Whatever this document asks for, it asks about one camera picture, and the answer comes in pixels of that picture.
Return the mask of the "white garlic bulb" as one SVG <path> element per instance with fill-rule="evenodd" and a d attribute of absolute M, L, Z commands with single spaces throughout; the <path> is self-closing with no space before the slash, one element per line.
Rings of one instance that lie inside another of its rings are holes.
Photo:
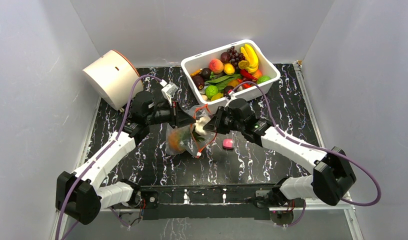
<path fill-rule="evenodd" d="M 204 130 L 204 126 L 211 120 L 209 116 L 201 116 L 199 117 L 194 124 L 195 132 L 200 136 L 206 136 L 209 134 L 208 131 Z"/>

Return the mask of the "orange toy pineapple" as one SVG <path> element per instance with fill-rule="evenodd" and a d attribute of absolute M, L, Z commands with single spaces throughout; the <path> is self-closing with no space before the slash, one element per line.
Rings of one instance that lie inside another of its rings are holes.
<path fill-rule="evenodd" d="M 182 154 L 185 151 L 194 151 L 206 138 L 198 135 L 189 128 L 169 129 L 166 134 L 166 152 L 170 155 Z"/>

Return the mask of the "clear zip top bag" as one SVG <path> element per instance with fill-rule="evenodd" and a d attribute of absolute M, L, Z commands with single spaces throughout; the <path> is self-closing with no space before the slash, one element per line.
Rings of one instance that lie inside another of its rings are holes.
<path fill-rule="evenodd" d="M 195 105 L 187 113 L 195 119 L 193 124 L 173 128 L 170 125 L 166 129 L 165 150 L 168 155 L 180 155 L 188 152 L 195 158 L 199 158 L 204 149 L 212 144 L 217 134 L 204 130 L 204 126 L 213 117 L 214 111 L 208 104 Z"/>

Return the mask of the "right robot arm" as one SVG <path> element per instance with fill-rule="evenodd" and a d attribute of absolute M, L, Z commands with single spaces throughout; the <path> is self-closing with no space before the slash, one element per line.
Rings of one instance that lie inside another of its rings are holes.
<path fill-rule="evenodd" d="M 223 135 L 240 132 L 247 141 L 273 150 L 308 171 L 308 176 L 284 177 L 265 196 L 256 197 L 266 203 L 287 207 L 295 199 L 312 198 L 335 206 L 357 180 L 341 149 L 325 152 L 282 132 L 268 119 L 256 117 L 243 99 L 218 107 L 203 129 Z"/>

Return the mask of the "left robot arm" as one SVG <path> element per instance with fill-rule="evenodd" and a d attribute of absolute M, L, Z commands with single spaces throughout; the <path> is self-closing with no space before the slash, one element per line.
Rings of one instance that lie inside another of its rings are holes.
<path fill-rule="evenodd" d="M 102 209 L 121 203 L 136 208 L 142 200 L 139 185 L 122 180 L 102 187 L 104 179 L 147 137 L 150 126 L 167 123 L 172 128 L 181 128 L 195 121 L 169 94 L 155 97 L 151 92 L 140 91 L 127 102 L 122 124 L 108 142 L 73 172 L 64 171 L 58 176 L 56 209 L 61 215 L 88 225 Z"/>

